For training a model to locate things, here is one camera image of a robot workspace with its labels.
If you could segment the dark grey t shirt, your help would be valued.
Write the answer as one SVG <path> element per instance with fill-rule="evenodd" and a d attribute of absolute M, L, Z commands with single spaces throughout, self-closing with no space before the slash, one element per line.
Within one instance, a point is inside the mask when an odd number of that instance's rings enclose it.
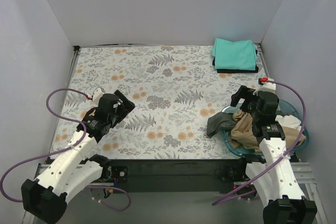
<path fill-rule="evenodd" d="M 213 137 L 221 129 L 226 131 L 232 130 L 236 125 L 231 114 L 226 112 L 218 112 L 207 120 L 206 134 L 208 137 Z"/>

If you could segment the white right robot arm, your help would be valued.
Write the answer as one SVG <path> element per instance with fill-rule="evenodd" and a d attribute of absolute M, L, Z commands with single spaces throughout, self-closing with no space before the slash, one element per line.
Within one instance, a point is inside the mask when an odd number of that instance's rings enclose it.
<path fill-rule="evenodd" d="M 279 98 L 275 89 L 241 86 L 232 95 L 231 106 L 240 99 L 244 100 L 240 109 L 252 117 L 253 135 L 265 162 L 245 162 L 237 173 L 242 180 L 253 181 L 264 206 L 264 223 L 313 223 L 317 207 L 305 197 L 292 170 L 285 133 L 276 121 Z"/>

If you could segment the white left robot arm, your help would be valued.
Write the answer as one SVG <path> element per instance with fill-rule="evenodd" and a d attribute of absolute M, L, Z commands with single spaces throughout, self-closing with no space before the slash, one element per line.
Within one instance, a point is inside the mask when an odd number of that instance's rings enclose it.
<path fill-rule="evenodd" d="M 46 223 L 57 223 L 66 211 L 68 203 L 93 181 L 124 182 L 127 168 L 113 167 L 111 161 L 101 155 L 78 165 L 86 155 L 135 108 L 119 90 L 104 93 L 96 89 L 91 97 L 96 107 L 83 117 L 66 151 L 40 173 L 34 180 L 27 179 L 21 186 L 24 209 Z"/>

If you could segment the teal plastic basket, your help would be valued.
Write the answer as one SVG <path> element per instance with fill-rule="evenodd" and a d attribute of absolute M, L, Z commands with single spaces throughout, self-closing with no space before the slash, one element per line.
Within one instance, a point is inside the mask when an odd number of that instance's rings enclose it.
<path fill-rule="evenodd" d="M 241 105 L 242 105 L 242 103 L 239 103 L 236 107 L 232 107 L 230 105 L 227 105 L 222 109 L 222 112 L 225 112 L 225 113 L 228 113 L 228 114 L 233 114 L 236 111 L 238 111 L 238 109 L 240 108 Z M 293 115 L 296 118 L 302 120 L 301 117 L 299 116 L 299 113 L 296 110 L 296 108 L 292 104 L 290 104 L 289 102 L 284 101 L 284 100 L 279 100 L 277 114 Z M 254 150 L 245 149 L 242 145 L 239 145 L 237 148 L 234 148 L 233 145 L 230 142 L 230 133 L 228 131 L 221 130 L 220 134 L 221 134 L 221 137 L 222 137 L 222 139 L 225 143 L 225 146 L 228 148 L 228 150 L 232 154 L 234 154 L 238 157 L 241 157 L 242 155 L 245 155 L 245 154 L 262 155 L 262 153 L 256 153 Z M 302 144 L 296 145 L 296 147 L 294 147 L 292 149 L 292 151 L 291 151 L 292 153 L 301 151 L 301 150 L 303 150 L 304 148 L 307 147 L 307 145 L 309 143 L 309 133 L 308 133 L 307 129 L 304 129 L 302 135 L 304 135 L 306 137 L 305 141 L 303 141 Z"/>

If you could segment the white t shirt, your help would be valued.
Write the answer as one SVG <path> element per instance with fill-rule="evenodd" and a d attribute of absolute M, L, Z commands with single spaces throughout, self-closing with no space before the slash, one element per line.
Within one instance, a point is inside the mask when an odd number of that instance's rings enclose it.
<path fill-rule="evenodd" d="M 293 115 L 276 115 L 276 121 L 284 127 L 295 129 L 297 131 L 301 130 L 301 121 Z"/>

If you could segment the beige t shirt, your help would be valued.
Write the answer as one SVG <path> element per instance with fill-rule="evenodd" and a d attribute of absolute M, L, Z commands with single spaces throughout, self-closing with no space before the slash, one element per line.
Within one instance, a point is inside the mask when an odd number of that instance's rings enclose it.
<path fill-rule="evenodd" d="M 230 132 L 230 142 L 234 148 L 242 145 L 245 149 L 254 150 L 260 153 L 257 139 L 252 132 L 252 117 L 249 113 L 241 110 L 233 114 L 233 120 L 236 122 L 235 127 Z M 289 148 L 299 135 L 299 131 L 282 126 L 286 136 L 286 148 Z"/>

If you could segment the floral table mat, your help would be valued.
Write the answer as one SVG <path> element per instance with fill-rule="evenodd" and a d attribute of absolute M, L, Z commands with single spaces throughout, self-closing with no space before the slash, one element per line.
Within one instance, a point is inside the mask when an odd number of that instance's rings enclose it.
<path fill-rule="evenodd" d="M 90 154 L 117 159 L 233 159 L 220 135 L 206 135 L 207 120 L 230 104 L 242 85 L 256 88 L 267 74 L 218 73 L 210 46 L 82 48 L 66 93 L 51 151 L 66 146 L 100 88 L 121 91 L 135 109 Z"/>

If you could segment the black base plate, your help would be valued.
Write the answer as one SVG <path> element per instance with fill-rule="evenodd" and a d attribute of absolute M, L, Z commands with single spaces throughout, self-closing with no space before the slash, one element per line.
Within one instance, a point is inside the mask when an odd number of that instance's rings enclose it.
<path fill-rule="evenodd" d="M 130 193 L 202 192 L 227 193 L 234 183 L 246 182 L 248 165 L 265 166 L 259 155 L 245 155 L 240 159 L 108 159 L 94 155 L 73 162 L 68 168 L 53 172 L 43 188 L 70 200 L 87 186 L 113 186 Z"/>

